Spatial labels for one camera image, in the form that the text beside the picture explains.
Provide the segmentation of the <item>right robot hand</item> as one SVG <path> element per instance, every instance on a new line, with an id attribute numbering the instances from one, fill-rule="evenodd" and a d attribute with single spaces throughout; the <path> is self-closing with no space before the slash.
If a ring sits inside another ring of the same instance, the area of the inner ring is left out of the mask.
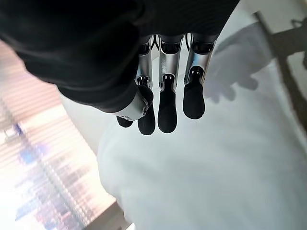
<path id="1" fill-rule="evenodd" d="M 150 135 L 177 126 L 181 44 L 191 34 L 183 109 L 202 117 L 203 82 L 236 0 L 3 0 L 0 38 L 38 79 Z"/>

